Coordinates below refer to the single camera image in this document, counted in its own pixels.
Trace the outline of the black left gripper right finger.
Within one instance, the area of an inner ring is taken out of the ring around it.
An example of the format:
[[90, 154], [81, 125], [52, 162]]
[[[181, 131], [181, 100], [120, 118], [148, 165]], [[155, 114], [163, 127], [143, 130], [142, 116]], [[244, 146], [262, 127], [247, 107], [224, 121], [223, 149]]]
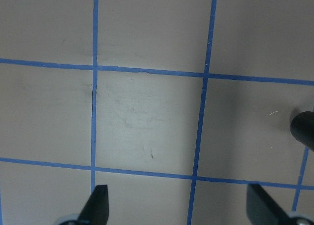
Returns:
[[246, 215], [252, 225], [289, 225], [291, 218], [259, 185], [248, 184]]

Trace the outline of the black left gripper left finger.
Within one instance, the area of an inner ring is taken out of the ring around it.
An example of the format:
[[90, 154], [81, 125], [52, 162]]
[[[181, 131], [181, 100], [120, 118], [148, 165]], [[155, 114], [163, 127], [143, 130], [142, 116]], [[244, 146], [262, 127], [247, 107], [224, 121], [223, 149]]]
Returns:
[[109, 218], [108, 186], [97, 185], [78, 216], [80, 225], [106, 225]]

